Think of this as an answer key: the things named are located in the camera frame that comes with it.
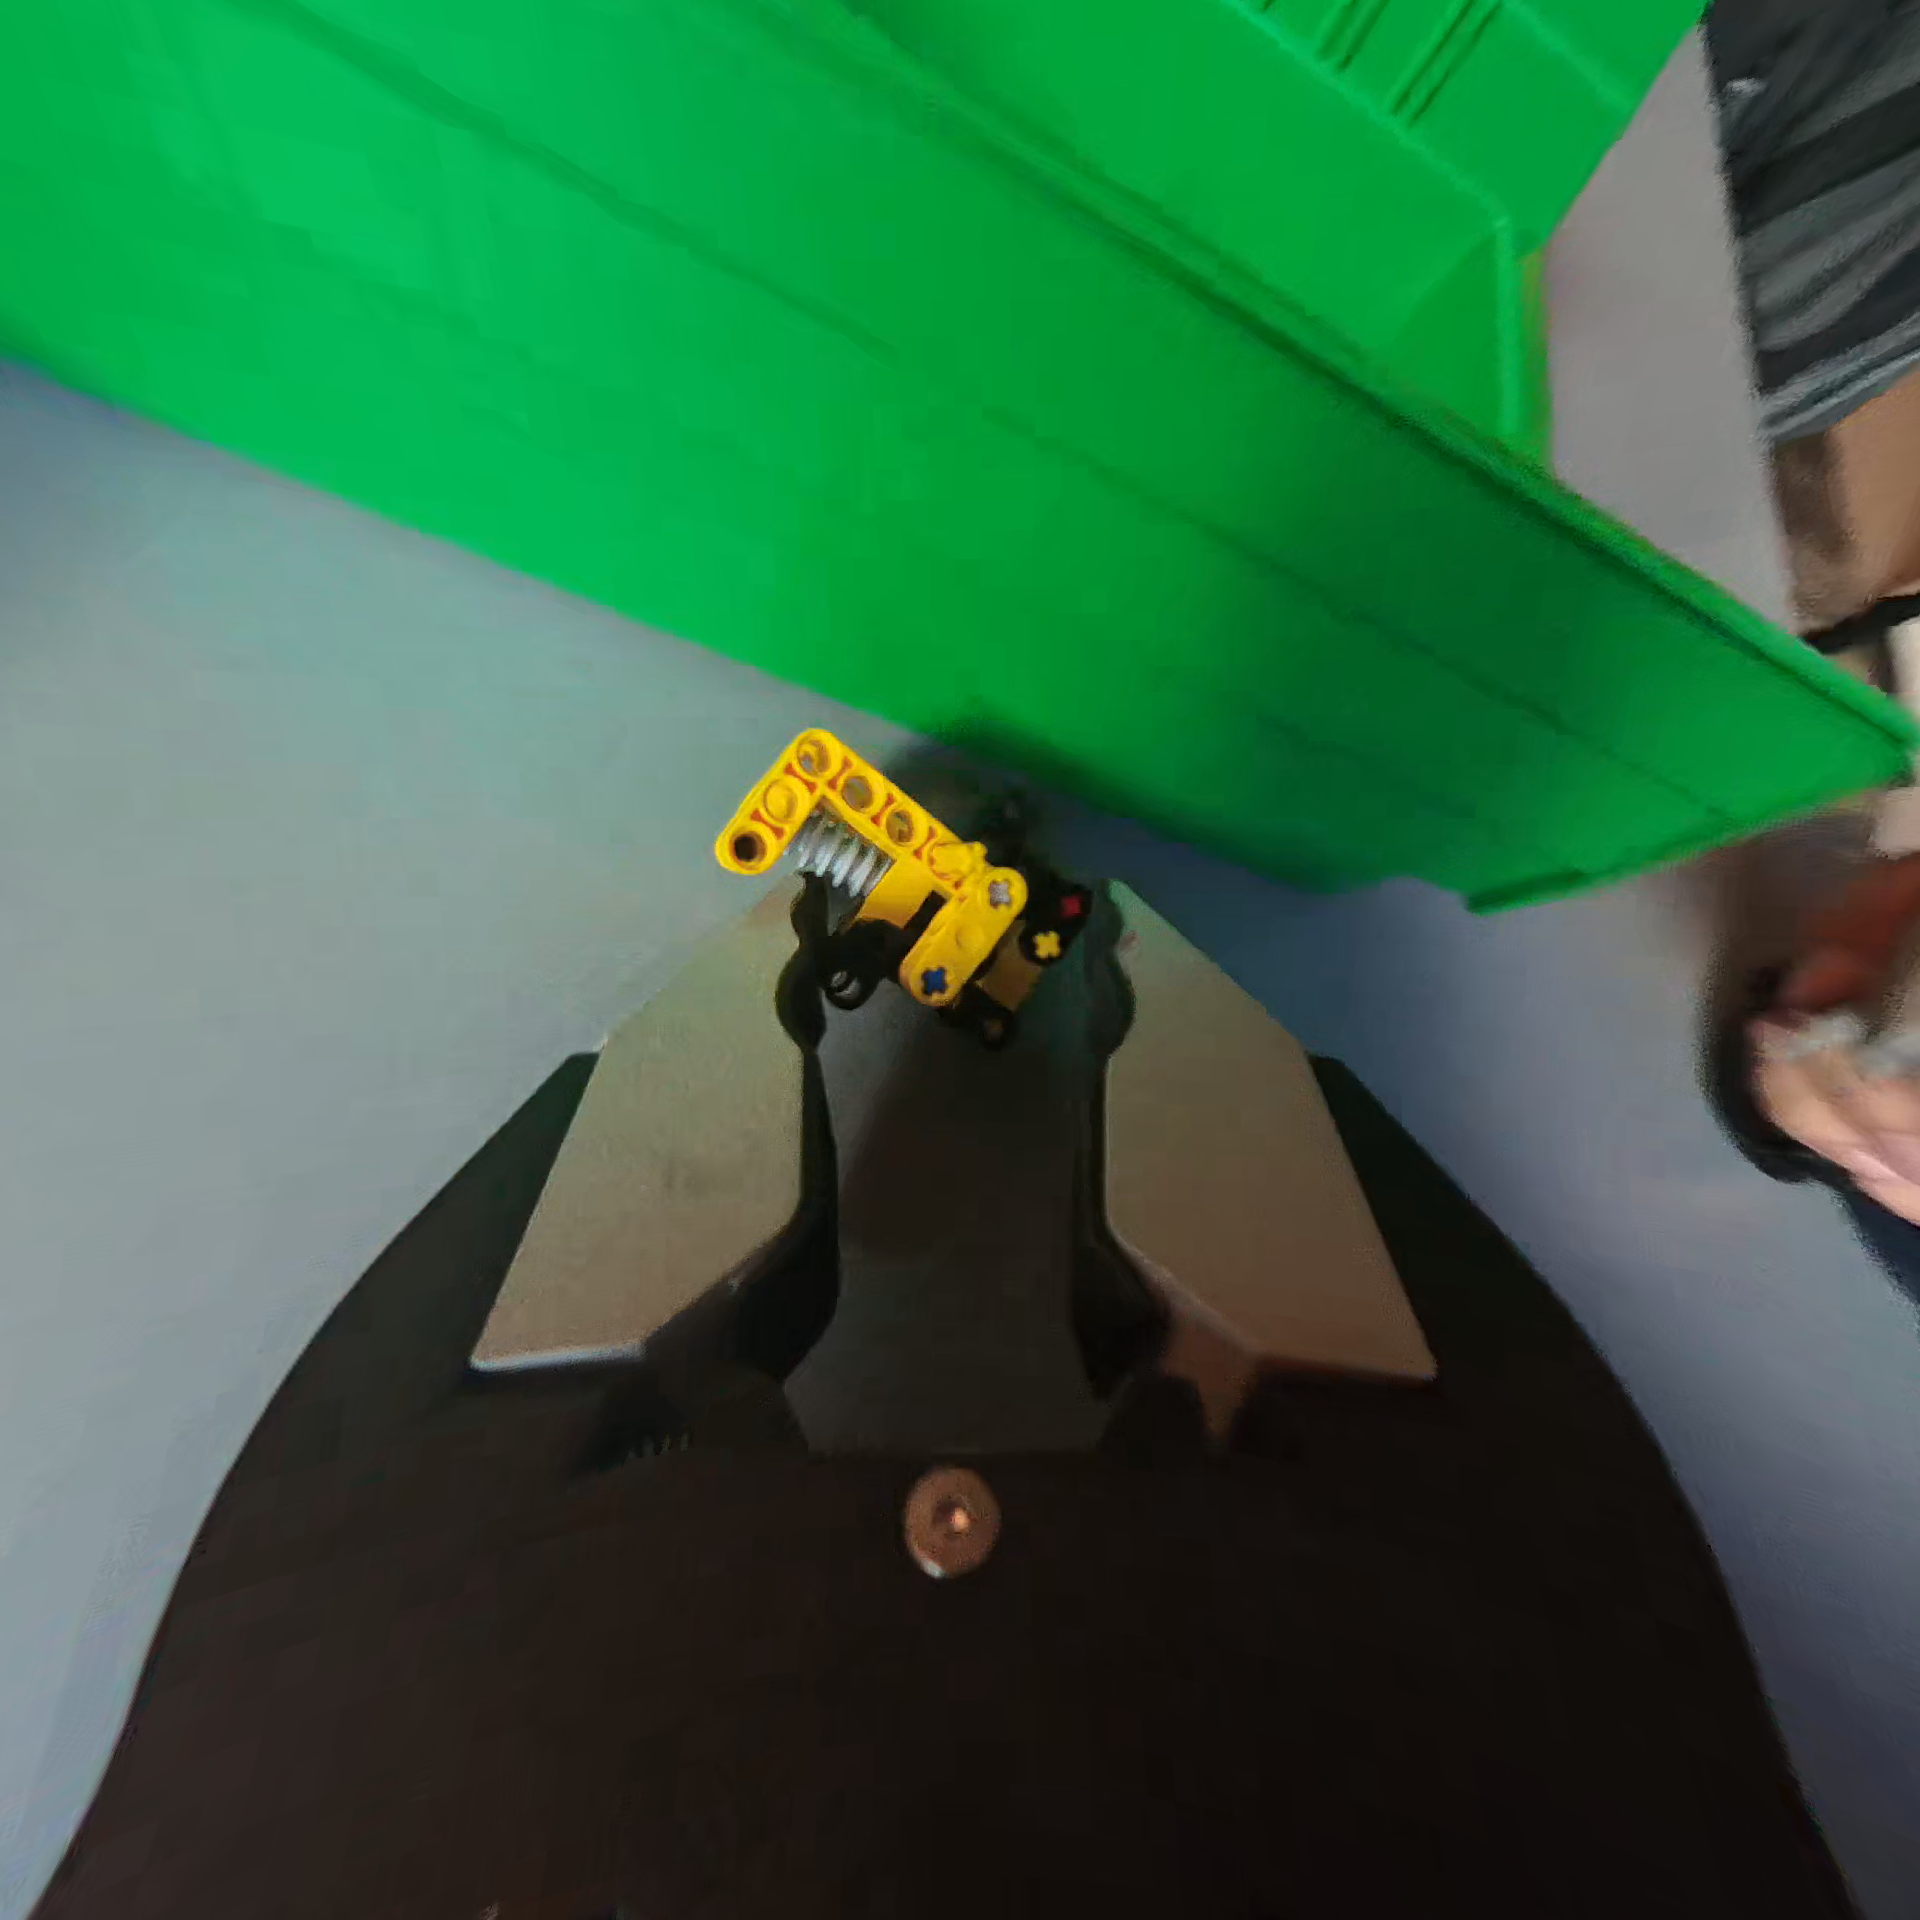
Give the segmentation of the yellow black lego model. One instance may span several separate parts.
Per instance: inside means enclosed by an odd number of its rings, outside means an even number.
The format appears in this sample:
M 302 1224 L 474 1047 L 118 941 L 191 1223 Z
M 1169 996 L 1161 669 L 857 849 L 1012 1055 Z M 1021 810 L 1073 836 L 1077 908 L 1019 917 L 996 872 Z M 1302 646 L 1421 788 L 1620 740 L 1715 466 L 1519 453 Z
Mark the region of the yellow black lego model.
M 1095 917 L 1092 889 L 1027 844 L 1018 804 L 954 829 L 823 727 L 747 785 L 714 854 L 738 877 L 791 866 L 823 889 L 815 976 L 831 1007 L 895 985 L 986 1048 L 1018 1039 L 1021 1009 Z

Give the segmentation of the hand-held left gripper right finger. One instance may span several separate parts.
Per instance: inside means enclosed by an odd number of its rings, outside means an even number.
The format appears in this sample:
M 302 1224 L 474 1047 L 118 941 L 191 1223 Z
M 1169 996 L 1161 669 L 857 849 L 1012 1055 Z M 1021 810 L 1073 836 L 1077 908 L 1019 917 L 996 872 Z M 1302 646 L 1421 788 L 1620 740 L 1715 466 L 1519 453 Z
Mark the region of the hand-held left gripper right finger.
M 1313 1057 L 1118 880 L 1077 950 L 1089 1095 L 1073 1334 L 1098 1393 L 1170 1373 L 1427 1385 L 1435 1359 Z

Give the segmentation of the green storage bin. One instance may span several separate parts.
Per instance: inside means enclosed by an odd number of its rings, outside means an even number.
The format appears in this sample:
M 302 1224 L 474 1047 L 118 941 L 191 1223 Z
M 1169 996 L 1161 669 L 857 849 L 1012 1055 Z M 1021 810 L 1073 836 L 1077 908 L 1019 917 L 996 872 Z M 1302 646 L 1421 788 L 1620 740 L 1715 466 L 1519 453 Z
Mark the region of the green storage bin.
M 4 349 L 1271 877 L 1573 895 L 1902 709 L 1548 468 L 1701 4 L 4 4 Z

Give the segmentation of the person's right hand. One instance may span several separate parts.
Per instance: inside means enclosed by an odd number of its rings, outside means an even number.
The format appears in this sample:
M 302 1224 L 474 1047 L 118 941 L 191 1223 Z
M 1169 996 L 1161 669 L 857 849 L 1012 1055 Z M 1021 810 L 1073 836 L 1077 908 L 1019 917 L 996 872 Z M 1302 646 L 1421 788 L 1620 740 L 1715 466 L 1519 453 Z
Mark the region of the person's right hand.
M 1758 1116 L 1893 1216 L 1918 1217 L 1918 853 L 1874 854 L 1745 1031 Z

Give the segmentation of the person's right forearm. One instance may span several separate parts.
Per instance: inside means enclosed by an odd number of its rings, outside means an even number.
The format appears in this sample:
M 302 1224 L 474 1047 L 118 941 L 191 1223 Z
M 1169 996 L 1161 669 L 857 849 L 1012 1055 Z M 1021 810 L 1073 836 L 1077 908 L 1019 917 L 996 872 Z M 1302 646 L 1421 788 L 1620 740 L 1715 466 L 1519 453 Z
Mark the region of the person's right forearm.
M 1844 1189 L 1841 1202 L 1865 1249 L 1918 1312 L 1918 1224 L 1858 1189 Z

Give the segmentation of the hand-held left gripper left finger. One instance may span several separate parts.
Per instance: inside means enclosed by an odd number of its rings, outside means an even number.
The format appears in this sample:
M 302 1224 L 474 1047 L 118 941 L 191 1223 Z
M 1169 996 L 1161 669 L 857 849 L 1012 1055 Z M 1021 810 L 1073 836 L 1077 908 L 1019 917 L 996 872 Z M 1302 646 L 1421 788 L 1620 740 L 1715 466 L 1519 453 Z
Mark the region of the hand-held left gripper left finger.
M 782 886 L 700 941 L 598 1047 L 477 1373 L 639 1359 L 758 1280 L 829 1189 L 819 1000 Z

